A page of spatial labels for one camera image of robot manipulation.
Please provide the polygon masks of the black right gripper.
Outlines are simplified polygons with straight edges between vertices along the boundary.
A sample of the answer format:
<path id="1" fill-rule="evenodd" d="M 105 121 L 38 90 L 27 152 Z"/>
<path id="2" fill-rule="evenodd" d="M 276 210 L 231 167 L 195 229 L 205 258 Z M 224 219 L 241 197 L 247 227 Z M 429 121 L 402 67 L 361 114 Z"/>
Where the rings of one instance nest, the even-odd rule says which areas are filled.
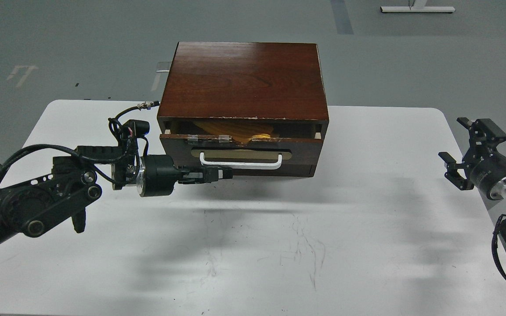
<path id="1" fill-rule="evenodd" d="M 456 121 L 468 130 L 470 149 L 463 164 L 457 163 L 448 152 L 438 152 L 445 164 L 445 178 L 459 190 L 472 190 L 476 186 L 488 200 L 506 200 L 506 156 L 497 151 L 497 146 L 506 142 L 506 132 L 488 118 L 473 122 L 458 117 Z M 466 178 L 458 172 L 460 169 Z"/>

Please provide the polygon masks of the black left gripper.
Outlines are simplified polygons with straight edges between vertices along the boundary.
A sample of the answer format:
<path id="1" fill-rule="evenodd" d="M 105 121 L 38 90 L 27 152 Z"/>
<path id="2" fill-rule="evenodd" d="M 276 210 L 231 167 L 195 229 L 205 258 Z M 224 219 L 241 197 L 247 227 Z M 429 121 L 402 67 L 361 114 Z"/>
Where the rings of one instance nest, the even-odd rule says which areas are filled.
<path id="1" fill-rule="evenodd" d="M 233 169 L 217 166 L 175 167 L 171 156 L 146 155 L 141 157 L 139 196 L 168 196 L 178 184 L 205 184 L 233 178 Z"/>

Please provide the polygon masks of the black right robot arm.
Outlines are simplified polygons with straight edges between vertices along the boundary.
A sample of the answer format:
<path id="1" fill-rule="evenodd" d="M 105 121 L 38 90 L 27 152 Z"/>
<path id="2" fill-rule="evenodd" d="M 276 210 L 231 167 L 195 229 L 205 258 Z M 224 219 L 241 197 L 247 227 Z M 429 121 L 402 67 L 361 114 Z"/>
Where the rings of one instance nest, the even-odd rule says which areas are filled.
<path id="1" fill-rule="evenodd" d="M 445 178 L 460 190 L 477 187 L 488 200 L 506 200 L 506 156 L 497 150 L 506 133 L 488 118 L 459 117 L 457 122 L 468 130 L 470 148 L 461 163 L 448 152 L 438 153 L 445 163 Z M 506 242 L 506 223 L 501 223 L 500 234 Z"/>

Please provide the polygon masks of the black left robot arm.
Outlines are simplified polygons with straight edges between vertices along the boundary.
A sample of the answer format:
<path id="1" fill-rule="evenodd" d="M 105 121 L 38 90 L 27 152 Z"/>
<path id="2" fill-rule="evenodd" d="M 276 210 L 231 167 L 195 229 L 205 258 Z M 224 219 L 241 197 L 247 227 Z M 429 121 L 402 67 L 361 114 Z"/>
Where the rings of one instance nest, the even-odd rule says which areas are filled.
<path id="1" fill-rule="evenodd" d="M 35 144 L 15 152 L 0 166 L 0 183 L 13 164 L 44 149 L 63 156 L 53 158 L 50 174 L 5 188 L 0 187 L 0 244 L 19 233 L 37 238 L 67 219 L 77 233 L 86 228 L 86 207 L 98 200 L 103 190 L 101 176 L 114 190 L 136 186 L 139 196 L 172 194 L 175 184 L 205 184 L 233 178 L 233 170 L 223 166 L 175 166 L 166 154 L 150 155 L 148 144 L 139 154 L 138 140 L 146 139 L 149 123 L 142 120 L 120 122 L 121 116 L 135 110 L 149 110 L 159 101 L 143 102 L 108 119 L 116 146 L 78 146 L 74 149 Z"/>

